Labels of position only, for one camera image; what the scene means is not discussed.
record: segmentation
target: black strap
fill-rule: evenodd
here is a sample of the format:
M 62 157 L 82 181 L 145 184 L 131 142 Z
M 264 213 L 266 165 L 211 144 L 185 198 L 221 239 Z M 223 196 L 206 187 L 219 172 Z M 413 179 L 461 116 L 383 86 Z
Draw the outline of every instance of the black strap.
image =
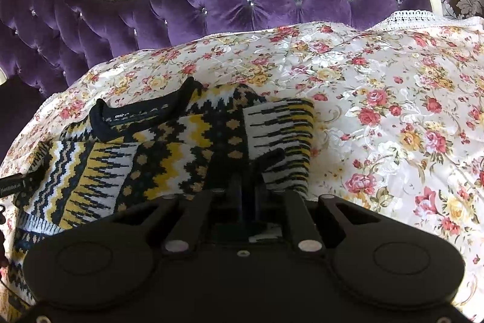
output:
M 45 168 L 40 166 L 36 171 L 27 174 L 14 174 L 0 178 L 0 198 L 19 192 L 32 192 L 38 188 L 45 174 Z

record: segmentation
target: round pad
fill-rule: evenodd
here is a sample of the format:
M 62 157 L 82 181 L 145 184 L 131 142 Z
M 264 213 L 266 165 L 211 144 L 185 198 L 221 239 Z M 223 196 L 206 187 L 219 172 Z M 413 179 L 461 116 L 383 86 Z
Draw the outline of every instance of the round pad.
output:
M 455 296 L 464 262 L 450 243 L 386 221 L 352 230 L 336 248 L 333 268 L 366 301 L 414 309 L 449 302 Z
M 46 238 L 23 265 L 36 300 L 71 309 L 112 304 L 138 288 L 152 269 L 152 251 L 136 227 L 110 222 Z

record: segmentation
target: screw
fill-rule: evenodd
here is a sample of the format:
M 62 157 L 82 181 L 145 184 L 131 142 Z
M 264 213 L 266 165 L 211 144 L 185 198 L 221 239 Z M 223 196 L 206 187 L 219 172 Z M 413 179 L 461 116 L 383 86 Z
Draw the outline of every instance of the screw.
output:
M 246 250 L 240 250 L 237 252 L 237 256 L 239 258 L 248 258 L 250 256 L 250 252 Z
M 323 248 L 323 244 L 316 240 L 302 240 L 298 248 L 303 252 L 318 252 Z
M 185 252 L 189 247 L 187 241 L 183 240 L 170 240 L 165 244 L 165 249 L 173 253 Z
M 47 316 L 41 315 L 35 319 L 35 323 L 52 323 Z

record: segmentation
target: pink rose print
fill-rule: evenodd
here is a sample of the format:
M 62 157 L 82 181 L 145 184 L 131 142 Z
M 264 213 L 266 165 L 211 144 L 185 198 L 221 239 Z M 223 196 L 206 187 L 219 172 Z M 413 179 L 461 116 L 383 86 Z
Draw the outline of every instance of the pink rose print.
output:
M 355 57 L 352 59 L 353 65 L 366 65 L 368 61 L 363 57 Z
M 271 42 L 280 42 L 286 36 L 295 37 L 299 35 L 299 31 L 294 27 L 279 27 L 276 28 L 275 32 L 275 36 L 270 39 Z
M 372 174 L 353 174 L 352 177 L 345 182 L 346 188 L 351 193 L 366 193 L 367 195 L 374 194 L 374 186 L 377 181 L 374 179 Z
M 76 99 L 71 104 L 71 108 L 74 110 L 81 110 L 83 107 L 84 107 L 84 102 L 79 99 Z
M 298 73 L 304 73 L 307 69 L 307 66 L 304 66 L 304 65 L 294 65 L 291 67 L 291 71 L 294 72 L 294 74 L 298 74 Z
M 424 188 L 423 196 L 417 196 L 415 198 L 415 204 L 417 208 L 413 211 L 418 217 L 422 217 L 426 213 L 437 214 L 437 207 L 435 206 L 435 191 L 429 187 Z
M 387 103 L 387 93 L 383 90 L 373 90 L 366 94 L 370 106 L 383 106 Z
M 172 61 L 174 60 L 175 58 L 177 58 L 181 53 L 178 51 L 178 50 L 171 50 L 168 54 L 166 54 L 166 59 L 168 61 Z
M 264 56 L 264 55 L 260 55 L 258 56 L 255 60 L 252 60 L 250 61 L 250 63 L 252 65 L 265 65 L 269 62 L 269 57 L 268 56 Z
M 442 219 L 442 228 L 448 231 L 451 235 L 458 235 L 460 232 L 460 227 L 452 222 L 449 217 Z
M 185 73 L 186 75 L 191 75 L 196 70 L 197 70 L 197 66 L 196 65 L 187 65 L 181 71 L 182 71 L 182 73 Z
M 432 88 L 439 88 L 439 82 L 429 78 L 428 76 L 421 76 L 420 81 L 423 85 L 432 87 Z
M 462 144 L 470 144 L 470 140 L 469 138 L 467 137 L 466 133 L 465 132 L 461 132 L 459 133 L 459 137 L 461 138 L 461 143 Z
M 435 98 L 428 98 L 424 104 L 428 111 L 438 114 L 442 111 L 442 105 Z
M 481 112 L 479 111 L 478 108 L 476 108 L 475 106 L 473 107 L 473 109 L 469 112 L 469 115 L 476 121 L 479 120 L 479 116 L 481 115 Z
M 323 94 L 323 93 L 317 93 L 316 95 L 313 96 L 314 100 L 321 100 L 323 102 L 326 102 L 328 100 L 328 97 Z
M 459 75 L 459 77 L 460 77 L 460 78 L 461 78 L 463 81 L 465 81 L 465 82 L 467 82 L 467 83 L 470 83 L 470 76 L 469 76 L 469 75 L 464 75 L 464 74 L 461 74 L 461 75 Z
M 466 189 L 464 187 L 461 187 L 458 191 L 457 194 L 464 200 L 469 200 L 469 194 L 467 193 Z
M 441 154 L 445 153 L 446 150 L 446 141 L 445 137 L 442 136 L 439 132 L 429 130 L 425 133 L 425 149 L 430 152 L 440 152 Z
M 323 34 L 332 34 L 333 30 L 329 25 L 323 24 L 323 26 L 319 29 L 319 32 Z
M 361 109 L 358 119 L 363 125 L 376 126 L 380 123 L 380 115 L 372 109 Z
M 462 63 L 466 63 L 468 61 L 467 58 L 459 55 L 459 54 L 454 54 L 454 57 L 456 58 L 456 60 L 458 60 L 459 62 L 462 62 Z
M 160 54 L 163 54 L 166 51 L 170 51 L 171 49 L 172 49 L 172 47 L 170 47 L 170 48 L 163 48 L 161 50 L 156 50 L 154 53 L 151 54 L 151 56 L 152 57 L 159 56 Z
M 431 58 L 427 58 L 427 57 L 424 57 L 423 58 L 422 64 L 424 64 L 425 66 L 430 66 L 431 68 L 436 68 L 437 67 L 437 64 L 435 63 L 435 60 L 433 60 Z
M 413 35 L 412 37 L 419 46 L 421 47 L 427 46 L 427 42 L 425 42 L 424 39 L 422 39 L 420 36 Z
M 391 105 L 389 110 L 391 115 L 394 115 L 395 117 L 398 117 L 400 114 L 402 114 L 402 108 L 398 105 Z
M 69 111 L 68 108 L 63 108 L 60 113 L 61 113 L 60 116 L 61 116 L 62 120 L 67 120 L 70 117 L 70 111 Z
M 327 44 L 324 44 L 324 43 L 321 43 L 321 42 L 316 42 L 316 43 L 313 43 L 313 49 L 318 53 L 318 54 L 322 54 L 322 53 L 325 53 L 326 51 L 328 51 L 330 49 L 330 47 L 327 45 Z

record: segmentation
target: white lace trim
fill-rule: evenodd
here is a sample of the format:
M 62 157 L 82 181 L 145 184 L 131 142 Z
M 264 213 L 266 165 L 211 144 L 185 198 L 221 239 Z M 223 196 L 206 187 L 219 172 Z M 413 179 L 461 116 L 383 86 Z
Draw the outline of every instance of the white lace trim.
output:
M 49 98 L 45 99 L 43 104 L 40 105 L 39 109 L 36 111 L 36 113 L 40 113 L 42 109 L 50 104 L 55 98 L 57 98 L 60 95 L 60 93 L 53 93 Z
M 471 17 L 465 20 L 453 20 L 437 16 L 426 10 L 402 10 L 394 12 L 390 17 L 367 31 L 399 31 L 430 27 L 462 27 L 484 30 L 484 19 Z

